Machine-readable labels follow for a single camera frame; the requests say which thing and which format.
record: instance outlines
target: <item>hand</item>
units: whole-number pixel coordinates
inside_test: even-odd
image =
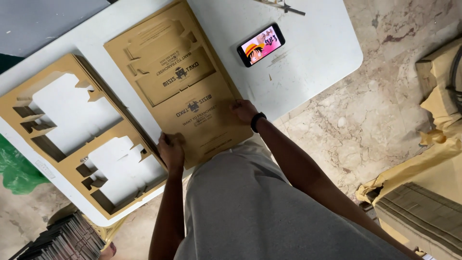
[[[252,118],[258,114],[257,109],[249,100],[238,99],[235,105],[230,105],[230,109],[246,124],[250,124]]]
[[[184,166],[184,150],[180,144],[180,140],[173,139],[169,142],[165,133],[162,133],[159,138],[159,153],[162,160],[164,160],[169,173],[173,170],[180,170],[183,172]]]

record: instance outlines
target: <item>cardboard sheet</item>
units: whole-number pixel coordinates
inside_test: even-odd
[[[155,144],[80,56],[2,96],[0,117],[107,219],[165,182]]]
[[[252,136],[229,111],[240,98],[186,1],[104,45],[162,131],[183,141],[185,167]]]

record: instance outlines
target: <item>smartphone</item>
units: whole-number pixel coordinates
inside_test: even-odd
[[[237,53],[249,68],[285,43],[278,24],[274,23],[240,44]]]

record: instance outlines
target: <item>wristwatch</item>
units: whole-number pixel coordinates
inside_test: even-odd
[[[252,121],[250,122],[250,128],[252,128],[252,130],[253,130],[255,133],[258,133],[256,124],[257,124],[257,121],[258,121],[260,118],[265,118],[265,119],[266,119],[265,114],[263,114],[262,112],[260,112],[260,113],[258,113],[258,114],[256,114],[256,115],[254,115],[254,117],[252,118]]]

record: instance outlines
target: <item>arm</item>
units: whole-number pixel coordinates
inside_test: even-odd
[[[149,260],[173,259],[184,238],[182,185],[184,151],[178,140],[173,140],[168,145],[164,133],[159,139],[159,151],[167,165],[169,175],[152,234]]]
[[[245,123],[250,124],[258,112],[248,100],[237,100],[231,110]],[[343,216],[382,238],[411,259],[420,259],[414,252],[388,235],[375,224],[350,198],[321,170],[316,162],[292,140],[281,133],[271,122],[260,118],[256,129],[273,153],[289,182],[330,211]]]

